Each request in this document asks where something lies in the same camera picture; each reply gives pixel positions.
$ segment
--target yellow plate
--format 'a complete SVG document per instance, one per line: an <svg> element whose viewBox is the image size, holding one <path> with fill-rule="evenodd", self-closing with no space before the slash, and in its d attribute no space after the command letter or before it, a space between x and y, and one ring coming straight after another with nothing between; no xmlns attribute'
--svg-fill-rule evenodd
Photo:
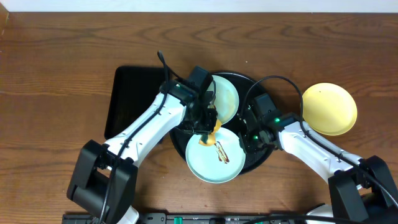
<svg viewBox="0 0 398 224"><path fill-rule="evenodd" d="M355 124L355 101L338 85L313 85L305 91L303 102L304 120L319 133L336 136L349 131Z"/></svg>

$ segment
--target wooden tabletop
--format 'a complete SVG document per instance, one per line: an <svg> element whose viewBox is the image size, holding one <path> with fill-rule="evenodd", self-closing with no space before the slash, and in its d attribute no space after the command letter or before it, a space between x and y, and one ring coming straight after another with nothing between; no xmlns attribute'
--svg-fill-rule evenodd
<svg viewBox="0 0 398 224"><path fill-rule="evenodd" d="M83 212L66 197L80 148L104 142L115 69L202 66L258 80L282 75L302 91L330 82L358 107L351 131L328 137L384 159L398 182L398 22L394 14L11 13L0 35L0 223L60 223ZM264 86L285 112L294 89ZM294 156L273 152L225 184L195 177L166 136L139 169L134 207L170 213L305 212L328 185Z"/></svg>

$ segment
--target round black tray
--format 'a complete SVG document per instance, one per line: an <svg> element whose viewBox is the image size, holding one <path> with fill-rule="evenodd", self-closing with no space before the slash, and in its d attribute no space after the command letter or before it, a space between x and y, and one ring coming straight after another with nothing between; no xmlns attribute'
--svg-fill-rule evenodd
<svg viewBox="0 0 398 224"><path fill-rule="evenodd" d="M243 74L239 74L236 72L213 72L212 75L218 75L223 78L229 80L238 91L239 95L239 108L238 112L241 109L244 96L248 92L249 88L255 83L252 78L247 77ZM258 85L251 90L250 95L248 96L248 102L254 97L266 93L266 90ZM241 127L241 122L237 115L235 115L231 121L228 121L226 124L222 125L223 128L231 130L233 133L238 135L239 129ZM187 148L187 144L189 139L192 137L192 134L184 133L177 128L174 128L170 131L170 137L172 139L173 145L180 156L185 160L185 149ZM249 171L254 170L259 165L261 165L272 153L272 149L268 149L265 151L257 152L255 154L246 154L246 161L244 162L244 166L242 171L239 174L244 174Z"/></svg>

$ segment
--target white backdrop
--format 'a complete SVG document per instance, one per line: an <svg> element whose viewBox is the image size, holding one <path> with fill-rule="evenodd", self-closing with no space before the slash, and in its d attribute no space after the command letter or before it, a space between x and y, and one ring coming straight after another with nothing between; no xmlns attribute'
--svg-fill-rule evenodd
<svg viewBox="0 0 398 224"><path fill-rule="evenodd" d="M398 12L398 0L0 0L10 12Z"/></svg>

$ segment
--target white arm casing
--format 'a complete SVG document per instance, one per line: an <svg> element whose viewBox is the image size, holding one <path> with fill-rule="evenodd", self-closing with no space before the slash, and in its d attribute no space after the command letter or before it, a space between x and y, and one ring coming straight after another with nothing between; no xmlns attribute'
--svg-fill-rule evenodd
<svg viewBox="0 0 398 224"><path fill-rule="evenodd" d="M135 120L128 128L117 136L107 140L105 144L109 145L108 150L117 155L124 141L136 130L148 117L156 113L163 100L163 93L156 96L155 101L139 118ZM185 106L180 100L172 95L167 95L166 102L149 123L147 123L129 142L128 147L123 151L121 158L130 157L133 159L136 167L139 167L146 155L153 147L167 134L172 128L178 126L185 116Z"/></svg>
<svg viewBox="0 0 398 224"><path fill-rule="evenodd" d="M361 157L337 147L312 130L306 122L303 122L303 125L317 141L338 154L342 153L345 158L359 164ZM301 159L306 165L319 174L326 183L328 183L328 178L333 176L336 171L346 171L352 168L351 165L344 161L340 161L336 156L330 154L324 148L315 144L311 139L305 137L298 121L286 126L285 129L279 133L279 141L283 150Z"/></svg>

